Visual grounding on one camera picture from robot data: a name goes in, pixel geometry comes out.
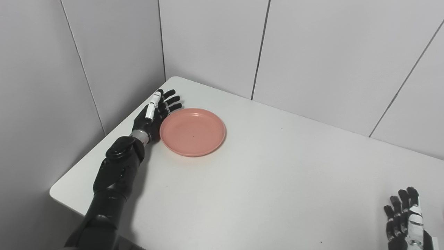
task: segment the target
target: white table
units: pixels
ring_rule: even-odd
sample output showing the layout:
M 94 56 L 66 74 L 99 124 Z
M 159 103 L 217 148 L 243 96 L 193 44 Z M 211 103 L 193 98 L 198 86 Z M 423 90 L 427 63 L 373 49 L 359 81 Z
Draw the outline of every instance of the white table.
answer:
M 148 250 L 387 249 L 382 207 L 420 193 L 426 229 L 444 244 L 444 161 L 173 77 L 186 108 L 217 114 L 222 146 L 182 157 L 147 149 L 121 234 Z M 145 101 L 51 188 L 85 214 L 105 151 Z

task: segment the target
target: robotic arm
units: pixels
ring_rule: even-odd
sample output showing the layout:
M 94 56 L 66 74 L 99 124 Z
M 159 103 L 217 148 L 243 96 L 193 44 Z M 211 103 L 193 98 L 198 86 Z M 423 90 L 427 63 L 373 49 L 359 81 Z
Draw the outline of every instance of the robotic arm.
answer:
M 118 250 L 118 229 L 123 206 L 132 192 L 145 146 L 159 139 L 163 120 L 182 104 L 175 90 L 159 89 L 134 120 L 129 136 L 119 137 L 105 154 L 94 181 L 94 197 L 79 227 L 63 250 Z

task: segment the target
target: pink plate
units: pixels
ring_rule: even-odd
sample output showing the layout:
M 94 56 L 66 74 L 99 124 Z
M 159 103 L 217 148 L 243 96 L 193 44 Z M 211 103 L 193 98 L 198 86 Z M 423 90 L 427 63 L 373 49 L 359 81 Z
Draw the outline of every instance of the pink plate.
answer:
M 160 126 L 167 148 L 183 156 L 202 156 L 216 150 L 225 138 L 225 125 L 204 109 L 182 109 L 169 115 Z

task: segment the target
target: white wall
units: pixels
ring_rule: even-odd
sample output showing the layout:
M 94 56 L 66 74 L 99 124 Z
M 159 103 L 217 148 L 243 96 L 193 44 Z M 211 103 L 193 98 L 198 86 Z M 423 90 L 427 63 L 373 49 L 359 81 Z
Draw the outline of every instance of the white wall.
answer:
M 444 160 L 442 28 L 373 132 L 372 138 Z
M 444 1 L 271 0 L 253 100 L 368 136 Z
M 0 1 L 0 83 L 0 248 L 58 249 L 49 188 L 104 136 L 59 1 Z
M 165 82 L 157 0 L 62 0 L 105 132 Z
M 160 0 L 166 78 L 250 98 L 268 0 Z

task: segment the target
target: white finger segment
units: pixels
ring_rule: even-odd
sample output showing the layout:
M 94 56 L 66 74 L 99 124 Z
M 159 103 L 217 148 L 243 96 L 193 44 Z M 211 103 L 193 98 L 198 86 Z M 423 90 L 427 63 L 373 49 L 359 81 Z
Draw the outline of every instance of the white finger segment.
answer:
M 160 100 L 161 96 L 162 96 L 162 93 L 160 93 L 159 91 L 156 91 L 154 93 L 153 98 L 151 98 L 151 101 L 148 104 L 148 109 L 147 109 L 147 113 L 145 114 L 145 118 L 150 118 L 150 119 L 154 118 L 154 111 L 156 110 L 157 105 L 159 104 L 159 100 Z

